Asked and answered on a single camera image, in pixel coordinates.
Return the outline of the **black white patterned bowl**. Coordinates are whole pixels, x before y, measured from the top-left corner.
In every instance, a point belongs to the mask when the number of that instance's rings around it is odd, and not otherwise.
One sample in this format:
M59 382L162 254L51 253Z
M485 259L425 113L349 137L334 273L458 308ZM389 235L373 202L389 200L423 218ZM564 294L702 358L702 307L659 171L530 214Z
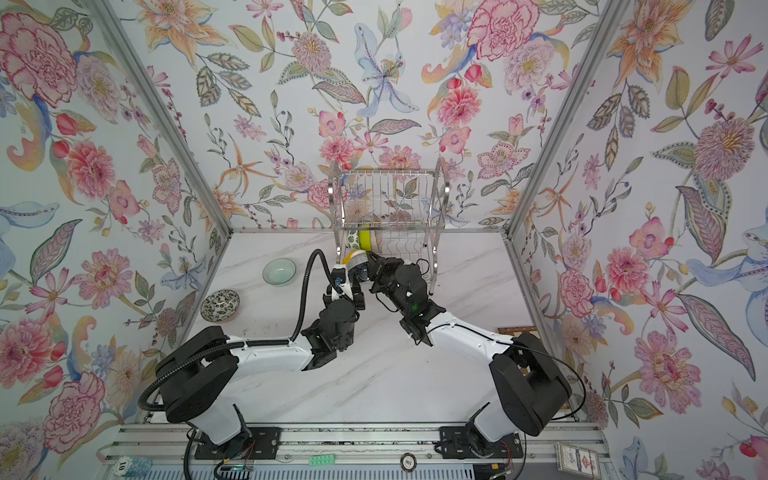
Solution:
M202 302L200 314L210 323L222 323L232 318L240 306L240 296L231 289L221 289L209 294Z

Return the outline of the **printed label card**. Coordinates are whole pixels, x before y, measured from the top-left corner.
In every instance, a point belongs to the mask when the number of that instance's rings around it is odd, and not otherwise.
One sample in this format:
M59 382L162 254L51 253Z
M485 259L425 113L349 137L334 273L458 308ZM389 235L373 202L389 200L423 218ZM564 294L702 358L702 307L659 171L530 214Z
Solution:
M556 465L560 472L601 479L602 472L598 453L594 450L558 442L555 445Z

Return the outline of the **green connector block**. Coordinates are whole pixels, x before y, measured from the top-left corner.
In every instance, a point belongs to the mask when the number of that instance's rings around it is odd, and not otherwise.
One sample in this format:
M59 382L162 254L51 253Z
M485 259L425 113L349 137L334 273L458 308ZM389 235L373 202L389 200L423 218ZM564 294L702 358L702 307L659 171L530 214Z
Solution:
M335 462L336 458L334 454L323 454L312 456L308 461L308 465L310 467L325 467L334 465Z

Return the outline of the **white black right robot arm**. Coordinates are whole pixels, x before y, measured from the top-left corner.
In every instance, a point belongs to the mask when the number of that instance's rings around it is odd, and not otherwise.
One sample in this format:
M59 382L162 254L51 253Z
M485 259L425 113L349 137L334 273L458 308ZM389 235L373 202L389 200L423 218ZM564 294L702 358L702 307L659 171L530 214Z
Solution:
M369 253L367 275L370 292L390 300L415 344L444 348L488 367L496 397L466 424L475 442L495 443L513 433L538 436L568 403L571 386L538 337L503 336L459 319L431 299L416 264Z

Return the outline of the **lime green plastic bowl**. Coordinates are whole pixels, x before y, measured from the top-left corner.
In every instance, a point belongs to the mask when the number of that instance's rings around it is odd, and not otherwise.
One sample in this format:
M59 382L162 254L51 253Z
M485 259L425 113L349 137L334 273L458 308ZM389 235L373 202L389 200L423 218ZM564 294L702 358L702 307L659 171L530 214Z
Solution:
M358 239L360 244L360 249L372 252L373 251L373 237L371 230L368 226L365 226L364 228L361 228L358 231Z

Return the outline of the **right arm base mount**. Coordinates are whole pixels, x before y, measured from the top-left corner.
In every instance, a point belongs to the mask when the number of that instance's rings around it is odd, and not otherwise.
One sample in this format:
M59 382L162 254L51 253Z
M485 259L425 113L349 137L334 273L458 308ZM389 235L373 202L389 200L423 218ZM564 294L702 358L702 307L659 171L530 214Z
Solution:
M442 426L438 429L439 438L434 451L443 459L496 459L516 460L523 458L523 442L517 432L508 434L500 440L490 442L479 434L470 433L466 425Z

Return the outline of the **green leaf pattern bowl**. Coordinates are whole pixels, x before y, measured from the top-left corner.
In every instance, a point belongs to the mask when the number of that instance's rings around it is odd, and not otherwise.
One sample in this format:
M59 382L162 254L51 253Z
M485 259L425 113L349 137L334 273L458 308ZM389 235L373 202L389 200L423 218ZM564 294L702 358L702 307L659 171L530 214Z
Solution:
M360 236L355 229L345 231L345 247L349 251L360 250Z

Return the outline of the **silver wire dish rack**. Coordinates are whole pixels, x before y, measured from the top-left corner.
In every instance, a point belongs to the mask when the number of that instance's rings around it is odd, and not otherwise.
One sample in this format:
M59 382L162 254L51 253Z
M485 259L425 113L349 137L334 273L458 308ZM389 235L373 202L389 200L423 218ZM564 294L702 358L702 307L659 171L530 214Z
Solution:
M445 229L450 181L440 164L431 169L332 167L328 198L336 241L336 261L349 250L345 231L380 230L381 256L418 263L429 293L438 275L438 246Z

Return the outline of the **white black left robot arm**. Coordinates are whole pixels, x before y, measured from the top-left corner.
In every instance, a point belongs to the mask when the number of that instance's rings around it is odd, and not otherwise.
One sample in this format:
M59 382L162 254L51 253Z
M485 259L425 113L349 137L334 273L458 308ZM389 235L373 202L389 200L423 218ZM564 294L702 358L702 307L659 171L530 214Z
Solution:
M359 275L337 265L331 278L324 309L294 340L248 340L207 327L176 349L157 369L166 420L196 428L219 449L244 449L252 434L235 399L224 393L228 385L273 371L319 369L353 344L365 307Z

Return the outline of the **dark blue floral bowl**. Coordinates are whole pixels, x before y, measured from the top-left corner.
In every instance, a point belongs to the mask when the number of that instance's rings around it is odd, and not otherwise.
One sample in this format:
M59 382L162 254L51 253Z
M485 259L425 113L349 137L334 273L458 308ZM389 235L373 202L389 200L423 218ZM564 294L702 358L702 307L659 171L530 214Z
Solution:
M364 250L353 251L347 260L349 276L361 282L368 280L368 253Z

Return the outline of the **pink striped bowl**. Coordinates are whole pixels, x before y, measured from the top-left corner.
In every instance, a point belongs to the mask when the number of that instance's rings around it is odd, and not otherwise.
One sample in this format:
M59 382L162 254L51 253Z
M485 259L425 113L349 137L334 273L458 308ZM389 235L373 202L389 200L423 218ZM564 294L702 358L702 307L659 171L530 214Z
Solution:
M377 254L382 252L382 236L380 230L370 231L371 251Z

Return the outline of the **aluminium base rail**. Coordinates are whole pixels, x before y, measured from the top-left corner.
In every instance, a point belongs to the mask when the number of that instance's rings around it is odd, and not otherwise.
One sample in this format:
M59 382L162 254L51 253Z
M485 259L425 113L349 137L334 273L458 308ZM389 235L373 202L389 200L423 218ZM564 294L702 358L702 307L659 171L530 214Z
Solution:
M279 427L274 460L249 460L277 465L306 465L315 455L334 454L337 464L393 464L412 453L419 464L443 462L434 451L438 429L461 423L256 423L252 427ZM592 423L555 422L538 436L519 434L530 463L553 463L558 442L594 450L599 461L610 463L604 434ZM140 424L117 430L113 440L99 448L103 464L121 457L145 457L156 463L175 463L184 458L187 428L171 424Z

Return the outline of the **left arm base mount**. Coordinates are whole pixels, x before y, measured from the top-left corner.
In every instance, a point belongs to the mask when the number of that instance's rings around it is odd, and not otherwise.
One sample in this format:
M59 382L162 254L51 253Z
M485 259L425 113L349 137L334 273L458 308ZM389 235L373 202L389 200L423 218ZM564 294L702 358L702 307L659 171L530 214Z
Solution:
M215 444L207 434L201 433L194 453L195 460L274 460L277 456L279 427L249 427L232 439Z

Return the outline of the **wooden checkerboard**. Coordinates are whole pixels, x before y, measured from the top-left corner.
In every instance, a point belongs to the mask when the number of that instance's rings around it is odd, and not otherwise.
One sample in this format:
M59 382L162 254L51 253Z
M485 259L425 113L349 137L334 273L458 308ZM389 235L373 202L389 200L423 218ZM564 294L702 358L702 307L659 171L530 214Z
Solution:
M502 335L517 336L522 333L536 333L537 328L535 326L499 327L497 332Z

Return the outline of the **pale green celadon bowl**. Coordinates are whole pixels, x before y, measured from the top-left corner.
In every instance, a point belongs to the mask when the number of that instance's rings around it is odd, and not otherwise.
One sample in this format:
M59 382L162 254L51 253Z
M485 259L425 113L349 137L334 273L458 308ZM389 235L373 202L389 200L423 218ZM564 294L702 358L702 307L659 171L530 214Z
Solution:
M297 272L295 262L289 258L277 258L269 261L262 269L262 279L271 286L289 283Z

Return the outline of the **yellow plastic bowl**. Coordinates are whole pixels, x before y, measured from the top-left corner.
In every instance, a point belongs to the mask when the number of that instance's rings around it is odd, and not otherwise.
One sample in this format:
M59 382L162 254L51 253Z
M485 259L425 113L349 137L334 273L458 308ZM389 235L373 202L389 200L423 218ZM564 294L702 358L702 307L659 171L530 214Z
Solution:
M354 255L356 253L357 253L356 250L351 250L350 252L348 252L347 255L342 259L341 264L344 265L344 266L349 266L350 262L352 261Z

